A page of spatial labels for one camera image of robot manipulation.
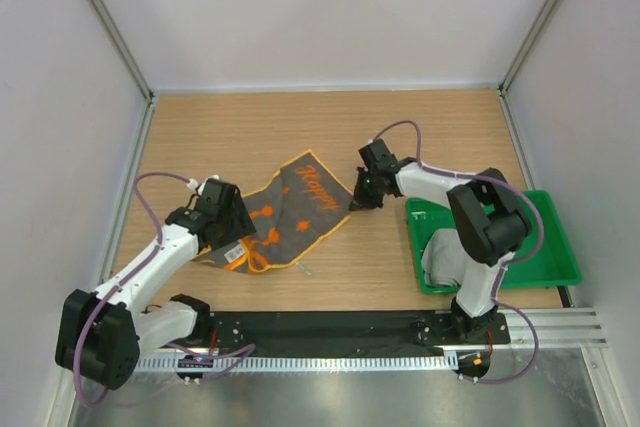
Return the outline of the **grey orange happy towel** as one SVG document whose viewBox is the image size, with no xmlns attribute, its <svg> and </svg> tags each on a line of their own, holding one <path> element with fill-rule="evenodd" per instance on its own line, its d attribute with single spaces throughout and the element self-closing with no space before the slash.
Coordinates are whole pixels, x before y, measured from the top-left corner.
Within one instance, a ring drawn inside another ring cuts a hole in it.
<svg viewBox="0 0 640 427">
<path fill-rule="evenodd" d="M 307 150 L 243 196 L 255 233 L 206 248 L 194 261 L 248 275 L 287 268 L 348 221 L 351 200 L 352 192 Z"/>
</svg>

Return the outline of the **grey panda towel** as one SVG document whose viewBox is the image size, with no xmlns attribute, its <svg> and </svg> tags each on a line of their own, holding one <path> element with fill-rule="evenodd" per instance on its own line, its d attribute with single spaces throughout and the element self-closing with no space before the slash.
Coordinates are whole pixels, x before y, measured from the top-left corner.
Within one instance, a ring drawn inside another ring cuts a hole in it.
<svg viewBox="0 0 640 427">
<path fill-rule="evenodd" d="M 455 229 L 438 229 L 421 258 L 425 282 L 432 287 L 458 287 L 465 272 L 465 251 Z"/>
</svg>

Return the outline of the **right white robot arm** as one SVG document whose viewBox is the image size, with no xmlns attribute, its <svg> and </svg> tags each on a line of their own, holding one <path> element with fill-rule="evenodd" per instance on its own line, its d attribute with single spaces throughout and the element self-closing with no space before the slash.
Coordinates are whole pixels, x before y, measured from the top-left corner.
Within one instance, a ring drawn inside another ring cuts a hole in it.
<svg viewBox="0 0 640 427">
<path fill-rule="evenodd" d="M 497 169 L 463 173 L 428 166 L 412 157 L 399 160 L 381 139 L 359 149 L 351 211 L 383 206 L 387 195 L 417 197 L 450 210 L 471 265 L 451 302 L 450 329 L 461 342 L 482 337 L 497 312 L 497 292 L 507 265 L 531 234 L 518 193 Z"/>
</svg>

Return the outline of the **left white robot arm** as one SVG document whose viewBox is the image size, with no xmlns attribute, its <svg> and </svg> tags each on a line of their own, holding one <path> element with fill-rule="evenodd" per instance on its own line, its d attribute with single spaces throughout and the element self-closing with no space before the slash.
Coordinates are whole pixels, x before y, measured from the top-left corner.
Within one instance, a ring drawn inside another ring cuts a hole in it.
<svg viewBox="0 0 640 427">
<path fill-rule="evenodd" d="M 174 341 L 199 347 L 210 339 L 211 310 L 204 301 L 178 294 L 160 308 L 145 308 L 199 253 L 228 247 L 256 229 L 237 185 L 216 176 L 187 185 L 194 205 L 157 222 L 155 237 L 113 277 L 65 299 L 54 360 L 72 373 L 78 395 L 83 380 L 120 388 L 143 355 Z"/>
</svg>

